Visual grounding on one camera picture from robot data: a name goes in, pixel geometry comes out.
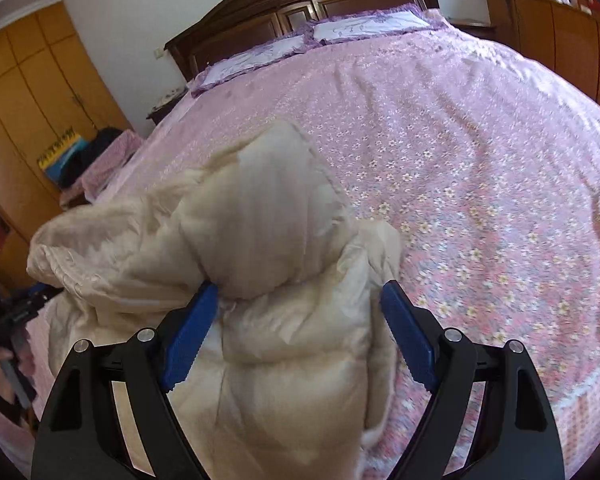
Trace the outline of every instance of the folded blanket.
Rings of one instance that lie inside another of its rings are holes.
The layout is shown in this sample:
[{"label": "folded blanket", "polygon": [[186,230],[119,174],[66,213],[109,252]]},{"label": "folded blanket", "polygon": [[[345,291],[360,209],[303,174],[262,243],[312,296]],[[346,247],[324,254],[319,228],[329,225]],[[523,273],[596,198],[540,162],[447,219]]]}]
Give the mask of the folded blanket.
[{"label": "folded blanket", "polygon": [[[351,480],[378,441],[397,352],[379,309],[398,233],[358,221],[298,127],[275,122],[143,196],[71,210],[31,241],[50,305],[50,368],[128,339],[208,278],[219,315],[170,401],[209,475]],[[149,470],[124,388],[116,402]]]}]

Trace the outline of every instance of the pink floral bedspread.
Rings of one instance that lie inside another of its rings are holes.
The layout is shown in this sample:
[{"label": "pink floral bedspread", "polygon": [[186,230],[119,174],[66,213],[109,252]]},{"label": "pink floral bedspread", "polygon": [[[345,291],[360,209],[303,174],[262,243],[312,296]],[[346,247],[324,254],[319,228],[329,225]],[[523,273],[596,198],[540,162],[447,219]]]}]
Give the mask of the pink floral bedspread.
[{"label": "pink floral bedspread", "polygon": [[[525,343],[571,476],[600,441],[600,108],[456,30],[337,44],[185,98],[99,200],[199,165],[279,116],[312,135],[360,217],[402,232],[414,303],[474,341]],[[368,479],[386,478],[428,399],[405,366],[396,390]],[[476,398],[450,469],[477,410]]]}]

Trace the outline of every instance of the pillow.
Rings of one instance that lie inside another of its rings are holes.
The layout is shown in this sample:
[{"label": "pillow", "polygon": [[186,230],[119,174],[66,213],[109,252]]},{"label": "pillow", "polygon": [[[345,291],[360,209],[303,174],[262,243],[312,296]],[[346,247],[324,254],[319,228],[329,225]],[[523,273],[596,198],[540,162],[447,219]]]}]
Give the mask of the pillow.
[{"label": "pillow", "polygon": [[302,54],[314,46],[316,45],[310,35],[303,34],[302,31],[293,32],[214,63],[196,76],[190,88],[194,94],[202,93],[241,74],[276,63],[293,54]]},{"label": "pillow", "polygon": [[314,40],[322,44],[405,34],[416,30],[435,30],[443,27],[440,20],[426,18],[413,4],[327,18],[320,22],[313,22],[312,25],[314,26]]}]

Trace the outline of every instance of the flower pattern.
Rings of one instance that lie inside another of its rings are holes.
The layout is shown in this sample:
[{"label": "flower pattern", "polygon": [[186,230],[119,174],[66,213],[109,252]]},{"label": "flower pattern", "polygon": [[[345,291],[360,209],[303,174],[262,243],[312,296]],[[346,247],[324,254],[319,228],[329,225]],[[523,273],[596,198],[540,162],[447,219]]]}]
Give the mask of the flower pattern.
[{"label": "flower pattern", "polygon": [[[400,231],[399,281],[412,301],[475,342],[526,345],[567,475],[576,471],[600,440],[593,101],[504,46],[448,29],[317,48],[188,106],[156,128],[103,200],[194,167],[276,117],[295,119],[356,214]],[[395,391],[367,479],[386,478],[429,399],[402,362]],[[480,394],[475,385],[448,470],[464,463]]]}]

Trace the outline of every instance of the wooden wardrobe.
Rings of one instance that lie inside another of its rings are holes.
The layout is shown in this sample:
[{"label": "wooden wardrobe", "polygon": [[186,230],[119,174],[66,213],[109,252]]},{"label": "wooden wardrobe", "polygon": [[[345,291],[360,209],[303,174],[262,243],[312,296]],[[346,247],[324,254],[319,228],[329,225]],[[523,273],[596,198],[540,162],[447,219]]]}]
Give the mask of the wooden wardrobe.
[{"label": "wooden wardrobe", "polygon": [[10,228],[0,281],[29,285],[29,241],[61,213],[59,189],[38,157],[68,129],[87,140],[105,126],[130,125],[58,3],[0,30],[0,216]]}]

